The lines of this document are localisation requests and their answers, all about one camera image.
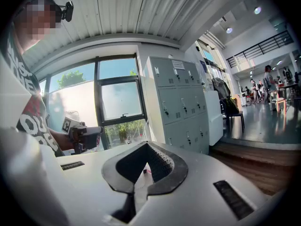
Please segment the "person's left forearm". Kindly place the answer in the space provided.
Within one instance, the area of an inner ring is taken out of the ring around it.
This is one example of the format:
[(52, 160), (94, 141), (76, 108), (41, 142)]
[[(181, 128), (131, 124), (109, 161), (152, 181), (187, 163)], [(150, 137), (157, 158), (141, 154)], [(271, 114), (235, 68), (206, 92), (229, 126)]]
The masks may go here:
[(62, 151), (74, 149), (73, 143), (70, 141), (67, 134), (54, 131), (49, 128), (49, 132), (54, 138), (54, 140), (58, 143), (58, 146)]

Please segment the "wooden step platform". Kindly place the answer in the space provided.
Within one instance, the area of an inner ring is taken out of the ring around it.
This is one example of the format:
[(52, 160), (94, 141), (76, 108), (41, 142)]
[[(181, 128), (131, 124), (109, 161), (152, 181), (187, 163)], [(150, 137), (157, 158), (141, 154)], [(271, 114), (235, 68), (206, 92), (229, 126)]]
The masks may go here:
[(218, 142), (209, 155), (249, 179), (264, 194), (275, 195), (288, 187), (301, 151), (274, 150)]

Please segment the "grey metal locker cabinet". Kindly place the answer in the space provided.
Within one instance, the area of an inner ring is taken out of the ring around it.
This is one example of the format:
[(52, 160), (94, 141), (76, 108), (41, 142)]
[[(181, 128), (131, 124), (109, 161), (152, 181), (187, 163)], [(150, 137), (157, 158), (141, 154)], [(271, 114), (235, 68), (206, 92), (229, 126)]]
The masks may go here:
[(143, 81), (152, 141), (208, 154), (208, 112), (196, 65), (150, 56)]

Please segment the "person's dark printed t-shirt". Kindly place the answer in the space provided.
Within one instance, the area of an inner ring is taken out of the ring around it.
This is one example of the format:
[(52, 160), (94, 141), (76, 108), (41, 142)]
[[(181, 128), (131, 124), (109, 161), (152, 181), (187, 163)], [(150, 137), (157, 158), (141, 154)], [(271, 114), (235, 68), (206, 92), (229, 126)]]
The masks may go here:
[(46, 106), (40, 95), (40, 84), (35, 74), (25, 64), (14, 39), (14, 25), (12, 24), (0, 43), (0, 51), (16, 79), (26, 89), (31, 98), (20, 115), (16, 128), (33, 136), (40, 145), (52, 148), (56, 157), (64, 156), (58, 143), (51, 135), (46, 123)]

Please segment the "grey hanging coat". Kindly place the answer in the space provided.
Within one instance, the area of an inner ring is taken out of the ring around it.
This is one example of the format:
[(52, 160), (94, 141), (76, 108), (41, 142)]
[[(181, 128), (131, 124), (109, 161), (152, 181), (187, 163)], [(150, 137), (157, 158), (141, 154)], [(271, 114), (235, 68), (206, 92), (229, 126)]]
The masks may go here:
[(228, 88), (226, 82), (220, 78), (213, 78), (212, 79), (214, 90), (217, 91), (219, 99), (229, 99), (230, 89)]

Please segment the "dark blue chair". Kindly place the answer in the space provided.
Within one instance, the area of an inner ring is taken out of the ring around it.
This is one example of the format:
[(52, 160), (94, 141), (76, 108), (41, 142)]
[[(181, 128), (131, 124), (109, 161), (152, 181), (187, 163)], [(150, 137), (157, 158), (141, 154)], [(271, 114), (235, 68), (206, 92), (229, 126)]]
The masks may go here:
[(222, 104), (222, 99), (220, 100), (220, 105), (222, 106), (222, 111), (224, 113), (224, 115), (226, 116), (226, 122), (228, 125), (231, 124), (231, 127), (233, 127), (233, 118), (234, 117), (239, 117), (240, 118), (240, 121), (241, 121), (241, 127), (242, 127), (242, 133), (244, 132), (245, 130), (245, 122), (244, 122), (244, 115), (243, 115), (243, 112), (242, 111), (239, 111), (238, 114), (226, 114), (225, 113), (225, 110), (224, 110), (224, 107), (223, 107), (223, 104)]

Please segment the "olive green backpack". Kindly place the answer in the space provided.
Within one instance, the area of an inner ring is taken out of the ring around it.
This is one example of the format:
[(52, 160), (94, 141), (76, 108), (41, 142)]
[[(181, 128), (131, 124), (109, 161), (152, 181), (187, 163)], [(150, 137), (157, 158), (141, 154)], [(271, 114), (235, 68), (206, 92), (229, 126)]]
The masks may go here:
[(230, 115), (230, 114), (238, 114), (239, 113), (239, 109), (236, 106), (234, 100), (230, 97), (230, 98), (223, 98), (222, 99), (222, 104), (225, 110), (225, 113)]

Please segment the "black balcony railing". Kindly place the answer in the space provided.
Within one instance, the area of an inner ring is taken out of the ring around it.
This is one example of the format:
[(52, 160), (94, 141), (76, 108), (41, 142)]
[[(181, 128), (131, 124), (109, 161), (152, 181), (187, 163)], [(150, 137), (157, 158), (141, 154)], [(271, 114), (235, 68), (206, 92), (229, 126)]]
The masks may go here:
[(238, 66), (243, 62), (247, 62), (251, 59), (269, 53), (273, 50), (281, 48), (283, 46), (293, 43), (293, 39), (289, 32), (286, 30), (284, 32), (278, 33), (270, 38), (263, 40), (260, 43), (257, 43), (238, 54), (235, 54), (232, 57), (227, 59), (227, 62), (230, 68)]

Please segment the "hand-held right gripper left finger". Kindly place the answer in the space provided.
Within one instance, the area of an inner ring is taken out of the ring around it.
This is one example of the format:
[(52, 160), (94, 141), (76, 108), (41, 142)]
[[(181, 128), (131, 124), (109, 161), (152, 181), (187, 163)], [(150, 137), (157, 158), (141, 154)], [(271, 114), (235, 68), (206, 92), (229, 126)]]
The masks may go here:
[(102, 176), (114, 191), (133, 194), (147, 161), (148, 142), (143, 141), (108, 159), (102, 166)]

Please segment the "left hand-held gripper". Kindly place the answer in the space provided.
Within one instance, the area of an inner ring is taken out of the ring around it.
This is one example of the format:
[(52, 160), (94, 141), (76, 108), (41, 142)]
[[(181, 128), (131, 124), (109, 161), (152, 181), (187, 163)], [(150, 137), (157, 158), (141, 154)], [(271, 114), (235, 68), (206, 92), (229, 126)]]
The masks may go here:
[(88, 127), (83, 121), (79, 122), (65, 117), (62, 131), (67, 133), (72, 142), (74, 154), (81, 154), (99, 146), (103, 127)]

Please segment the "black framed window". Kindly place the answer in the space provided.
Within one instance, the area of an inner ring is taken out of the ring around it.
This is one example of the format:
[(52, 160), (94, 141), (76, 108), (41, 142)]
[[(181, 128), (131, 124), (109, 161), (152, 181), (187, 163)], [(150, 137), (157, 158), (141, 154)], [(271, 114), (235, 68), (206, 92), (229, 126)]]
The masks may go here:
[(148, 137), (137, 56), (96, 57), (59, 69), (39, 80), (48, 126), (62, 132), (63, 121), (100, 126), (100, 149)]

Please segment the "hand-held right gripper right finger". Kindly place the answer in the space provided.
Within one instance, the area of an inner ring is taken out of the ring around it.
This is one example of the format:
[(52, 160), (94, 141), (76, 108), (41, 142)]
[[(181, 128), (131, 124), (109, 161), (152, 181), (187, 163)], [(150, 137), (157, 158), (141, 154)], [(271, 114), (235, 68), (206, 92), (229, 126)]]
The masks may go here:
[(147, 143), (148, 159), (153, 184), (147, 188), (148, 196), (172, 193), (188, 175), (185, 160), (154, 142)]

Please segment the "dark work table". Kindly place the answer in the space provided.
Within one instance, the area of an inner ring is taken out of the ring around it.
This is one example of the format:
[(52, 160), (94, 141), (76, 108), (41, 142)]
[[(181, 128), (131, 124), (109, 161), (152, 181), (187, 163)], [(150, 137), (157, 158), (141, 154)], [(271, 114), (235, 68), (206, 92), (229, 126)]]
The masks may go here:
[(299, 89), (299, 84), (293, 83), (293, 84), (289, 84), (289, 85), (280, 86), (280, 87), (276, 88), (276, 91), (280, 91), (280, 90), (286, 91), (286, 89), (289, 89), (289, 88), (292, 88), (293, 90), (297, 91)]

